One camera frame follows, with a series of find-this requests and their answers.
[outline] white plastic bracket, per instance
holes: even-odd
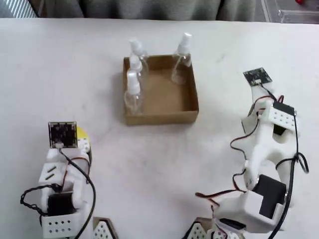
[[[106,222],[100,221],[93,231],[93,239],[115,239]]]
[[[205,239],[206,232],[200,223],[194,223],[187,239]]]

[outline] spray bottle cap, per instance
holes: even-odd
[[[130,68],[136,72],[140,72],[142,70],[143,66],[138,56],[132,55],[130,57]]]
[[[181,39],[177,51],[179,54],[188,54],[190,49],[191,34],[185,32]]]
[[[143,45],[137,38],[133,37],[129,42],[131,44],[131,50],[135,55],[141,56],[144,54]]]
[[[128,93],[130,95],[137,95],[141,91],[140,83],[138,80],[138,76],[134,71],[127,72],[128,78]]]

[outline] circuit board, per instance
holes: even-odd
[[[76,122],[49,122],[50,148],[63,143],[64,148],[77,148]]]
[[[257,86],[259,84],[265,84],[272,82],[273,80],[269,77],[264,68],[258,68],[251,71],[246,71],[243,73],[249,85]]]

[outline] brown cardboard box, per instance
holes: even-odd
[[[171,55],[150,56],[149,75],[144,90],[142,115],[132,115],[125,107],[127,125],[193,123],[198,115],[198,98],[193,67],[185,67],[186,83],[177,85],[170,79],[173,68]],[[124,58],[124,92],[127,88],[126,72],[130,68],[129,58]]]

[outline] black cable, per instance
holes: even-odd
[[[20,203],[32,210],[36,210],[40,216],[46,216],[47,213],[45,213],[44,211],[42,211],[41,208],[39,208],[36,204],[29,204],[29,203],[26,203],[24,201],[24,198],[26,197],[26,195],[30,192],[33,192],[33,191],[36,191],[36,190],[39,190],[39,189],[43,189],[43,188],[52,188],[55,192],[61,192],[62,188],[60,185],[56,184],[56,183],[53,183],[53,184],[47,184],[47,185],[42,185],[42,186],[38,186],[38,187],[35,187],[35,188],[30,188],[28,190],[25,190],[25,192],[21,195],[21,199],[20,199]]]
[[[268,239],[273,239],[275,237],[275,235],[277,234],[277,232],[280,230],[282,224],[284,223],[284,220],[286,218],[288,209],[289,209],[289,205],[290,205],[290,201],[291,201],[291,196],[293,194],[293,184],[294,184],[294,173],[295,173],[295,163],[299,162],[304,170],[305,173],[309,173],[309,168],[308,168],[308,163],[306,160],[306,157],[302,154],[299,153],[299,143],[298,143],[298,132],[297,132],[297,123],[296,123],[296,116],[294,115],[294,120],[295,120],[295,132],[296,132],[296,153],[292,158],[289,159],[284,159],[282,161],[280,161],[276,168],[282,164],[283,162],[286,161],[291,161],[291,165],[290,165],[290,179],[289,179],[289,187],[288,187],[288,192],[287,192],[287,198],[286,198],[286,203],[284,206],[284,210],[282,215],[280,216],[280,219],[277,223],[277,225],[275,226],[273,232],[270,234],[270,236],[268,237]]]
[[[89,175],[87,175],[77,164],[75,164],[74,162],[72,162],[72,160],[66,156],[63,152],[62,152],[62,149],[60,148],[59,149],[59,152],[66,158],[66,160],[69,162],[69,164],[71,164],[73,167],[75,167],[77,170],[80,171],[80,173],[83,174],[83,176],[86,178],[86,180],[90,183],[91,187],[92,187],[92,190],[93,190],[93,203],[92,203],[92,207],[91,207],[91,211],[89,213],[89,216],[87,218],[87,220],[85,221],[85,223],[83,224],[81,230],[79,231],[79,233],[75,236],[74,239],[79,239],[79,237],[82,235],[82,233],[84,232],[85,228],[87,227],[87,225],[89,224],[90,222],[90,219],[92,217],[92,214],[93,214],[93,211],[94,211],[94,208],[95,208],[95,201],[96,201],[96,191],[95,191],[95,187],[94,187],[94,184],[91,180],[91,178],[89,177]]]
[[[273,95],[273,93],[271,93],[267,88],[265,88],[263,86],[263,84],[259,83],[258,84],[261,88],[263,88],[265,91],[267,91],[268,95],[274,100],[274,101],[277,101],[277,98]]]

